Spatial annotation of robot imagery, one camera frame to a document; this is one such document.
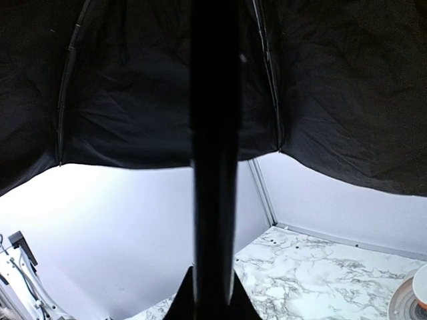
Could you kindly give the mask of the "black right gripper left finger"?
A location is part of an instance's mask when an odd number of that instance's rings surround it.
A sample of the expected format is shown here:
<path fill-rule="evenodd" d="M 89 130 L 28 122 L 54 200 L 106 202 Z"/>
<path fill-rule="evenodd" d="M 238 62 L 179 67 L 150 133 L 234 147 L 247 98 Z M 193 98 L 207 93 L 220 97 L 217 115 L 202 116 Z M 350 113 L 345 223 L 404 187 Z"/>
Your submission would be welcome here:
<path fill-rule="evenodd" d="M 193 266 L 188 268 L 163 320 L 193 320 L 193 269 Z"/>

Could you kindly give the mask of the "beige folding umbrella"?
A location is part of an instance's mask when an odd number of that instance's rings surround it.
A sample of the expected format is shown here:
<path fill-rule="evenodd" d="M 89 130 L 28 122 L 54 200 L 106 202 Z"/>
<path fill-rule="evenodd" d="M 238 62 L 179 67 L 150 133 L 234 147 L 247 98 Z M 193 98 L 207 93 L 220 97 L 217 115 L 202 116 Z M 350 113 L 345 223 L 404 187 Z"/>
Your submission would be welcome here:
<path fill-rule="evenodd" d="M 232 296 L 236 167 L 426 194 L 425 1 L 2 1 L 1 192 L 195 170 L 198 307 Z"/>

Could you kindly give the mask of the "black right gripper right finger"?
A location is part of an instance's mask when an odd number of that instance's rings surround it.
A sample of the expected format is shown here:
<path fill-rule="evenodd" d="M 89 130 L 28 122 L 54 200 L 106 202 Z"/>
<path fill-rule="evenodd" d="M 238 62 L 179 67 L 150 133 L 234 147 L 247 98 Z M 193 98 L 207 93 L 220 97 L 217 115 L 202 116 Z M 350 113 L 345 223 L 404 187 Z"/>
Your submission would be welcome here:
<path fill-rule="evenodd" d="M 232 320 L 261 320 L 252 305 L 238 274 L 234 272 L 234 288 L 230 301 L 230 319 Z"/>

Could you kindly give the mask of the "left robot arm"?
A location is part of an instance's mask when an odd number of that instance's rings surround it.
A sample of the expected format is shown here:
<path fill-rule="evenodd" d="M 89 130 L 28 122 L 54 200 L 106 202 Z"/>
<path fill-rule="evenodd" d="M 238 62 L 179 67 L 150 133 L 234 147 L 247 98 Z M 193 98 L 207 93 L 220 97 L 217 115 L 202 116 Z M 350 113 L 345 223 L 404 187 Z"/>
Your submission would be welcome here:
<path fill-rule="evenodd" d="M 9 248 L 1 247 L 1 282 L 9 286 L 30 319 L 73 319 L 48 294 L 36 266 L 38 262 L 22 232 L 8 236 Z"/>

